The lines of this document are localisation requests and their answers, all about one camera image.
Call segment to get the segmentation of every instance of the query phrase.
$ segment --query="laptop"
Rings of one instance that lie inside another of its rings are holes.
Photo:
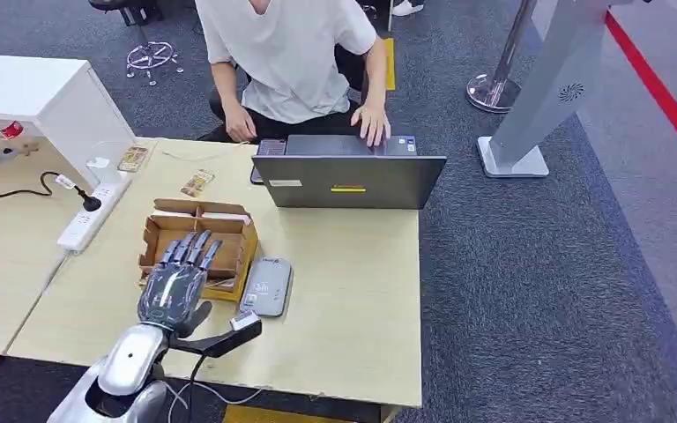
[[[353,136],[293,135],[285,147],[253,156],[278,207],[422,209],[447,161],[417,155],[414,137],[367,147]]]

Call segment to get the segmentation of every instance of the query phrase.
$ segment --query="robotic hand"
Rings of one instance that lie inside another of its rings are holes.
[[[261,334],[261,321],[250,312],[232,319],[232,329],[226,334],[184,340],[212,311],[209,301],[194,310],[206,271],[221,246],[220,240],[214,241],[197,264],[210,234],[205,231],[197,237],[191,232],[170,243],[138,301],[140,323],[129,327],[110,354],[84,373],[48,423],[153,422],[167,395],[167,385],[160,379],[168,349],[217,358]],[[123,411],[116,415],[107,412],[104,403],[110,400]]]

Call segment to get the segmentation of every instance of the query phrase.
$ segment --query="power strip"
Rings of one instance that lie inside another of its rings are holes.
[[[120,182],[101,183],[97,186],[92,197],[99,199],[102,206],[95,211],[80,211],[58,238],[59,246],[74,254],[84,251],[130,184],[129,174],[126,172],[119,172],[119,174],[122,176]]]

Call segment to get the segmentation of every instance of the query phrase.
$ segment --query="metal pole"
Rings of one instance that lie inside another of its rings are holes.
[[[490,113],[507,113],[515,104],[517,95],[520,94],[520,85],[509,79],[508,75],[515,58],[517,45],[520,44],[525,25],[533,14],[536,1],[523,0],[520,3],[494,76],[482,74],[468,82],[465,95],[476,108]]]

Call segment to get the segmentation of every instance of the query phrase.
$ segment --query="black pants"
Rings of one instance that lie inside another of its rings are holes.
[[[216,90],[209,97],[209,106],[212,112],[226,121],[224,109]],[[274,121],[260,113],[246,108],[253,123],[256,125],[257,139],[252,144],[258,144],[265,138],[286,139],[290,135],[360,135],[360,126],[351,126],[351,119],[354,111],[359,105],[349,101],[349,111],[346,113],[332,113],[330,115],[316,117],[302,123],[284,123]],[[233,143],[234,140],[227,134],[227,126],[223,123],[217,129],[213,130],[205,138],[205,141],[219,141],[221,143]]]

